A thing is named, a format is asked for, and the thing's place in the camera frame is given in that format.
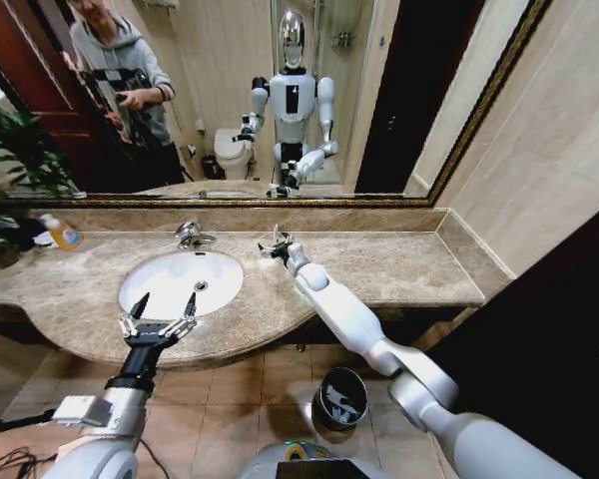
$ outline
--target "gold mirror frame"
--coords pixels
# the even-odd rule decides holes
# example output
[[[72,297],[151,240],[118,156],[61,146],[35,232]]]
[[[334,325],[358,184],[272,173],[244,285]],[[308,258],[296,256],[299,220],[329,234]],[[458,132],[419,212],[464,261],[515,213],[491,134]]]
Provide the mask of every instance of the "gold mirror frame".
[[[356,198],[320,199],[182,199],[155,196],[92,194],[84,200],[73,199],[8,199],[8,208],[116,208],[116,209],[170,209],[170,208],[432,208],[439,199],[457,165],[465,155],[472,139],[488,115],[506,80],[523,53],[551,0],[530,0],[515,27],[512,36],[484,86],[477,103],[464,124],[459,137],[444,161],[426,198],[404,198],[401,195]]]

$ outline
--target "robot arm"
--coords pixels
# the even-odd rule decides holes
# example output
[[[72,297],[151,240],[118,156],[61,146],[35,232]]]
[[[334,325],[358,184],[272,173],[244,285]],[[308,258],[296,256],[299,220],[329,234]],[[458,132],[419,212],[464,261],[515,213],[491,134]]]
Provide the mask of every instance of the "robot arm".
[[[335,86],[329,77],[324,77],[317,84],[317,107],[319,109],[319,127],[323,143],[315,150],[308,152],[297,162],[294,171],[289,173],[285,181],[285,187],[297,188],[305,180],[306,176],[318,170],[323,161],[335,155],[339,149],[337,141],[330,134],[332,132],[332,102],[334,100]]]
[[[269,100],[270,88],[264,77],[253,78],[251,87],[251,112],[242,116],[242,131],[233,141],[248,140],[254,142],[256,134],[264,124],[264,110]]]
[[[196,294],[183,316],[164,325],[141,323],[149,300],[147,293],[120,319],[125,342],[131,347],[122,369],[107,382],[102,398],[67,396],[53,416],[60,424],[83,424],[76,447],[49,469],[44,479],[135,479],[135,450],[144,431],[146,402],[153,392],[153,377],[160,354],[177,344],[196,325]]]
[[[347,349],[381,374],[399,371],[388,389],[391,399],[415,427],[439,439],[460,477],[577,477],[501,424],[479,414],[450,412],[458,398],[455,382],[423,352],[387,339],[374,313],[323,266],[310,262],[289,235],[276,227],[274,245],[260,249],[264,256],[283,259],[298,289]]]

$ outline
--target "bottle cap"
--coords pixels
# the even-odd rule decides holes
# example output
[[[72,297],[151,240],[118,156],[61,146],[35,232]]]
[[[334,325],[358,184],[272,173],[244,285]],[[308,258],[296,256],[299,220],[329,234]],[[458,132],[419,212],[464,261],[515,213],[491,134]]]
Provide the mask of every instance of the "bottle cap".
[[[55,218],[53,218],[53,215],[49,215],[49,214],[42,215],[40,217],[40,220],[42,220],[42,223],[48,230],[52,230],[52,229],[60,227],[60,222],[58,220],[56,220]]]

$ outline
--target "trash can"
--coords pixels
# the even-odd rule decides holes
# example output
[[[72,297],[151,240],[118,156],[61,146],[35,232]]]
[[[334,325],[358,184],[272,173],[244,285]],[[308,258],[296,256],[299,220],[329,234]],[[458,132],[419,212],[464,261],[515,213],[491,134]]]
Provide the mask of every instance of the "trash can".
[[[323,378],[312,399],[312,417],[333,431],[357,424],[368,410],[366,387],[347,367],[334,367]]]
[[[202,158],[202,171],[204,176],[209,180],[222,180],[225,177],[224,170],[218,164],[216,157],[213,155]]]

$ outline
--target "chrome faucet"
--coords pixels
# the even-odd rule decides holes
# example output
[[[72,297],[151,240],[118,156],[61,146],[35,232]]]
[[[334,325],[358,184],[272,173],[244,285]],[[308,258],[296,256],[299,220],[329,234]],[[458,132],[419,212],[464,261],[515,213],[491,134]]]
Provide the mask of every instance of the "chrome faucet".
[[[194,222],[186,222],[178,228],[175,238],[180,242],[179,249],[189,249],[191,244],[211,244],[217,239],[211,235],[205,235],[200,232],[200,227]]]

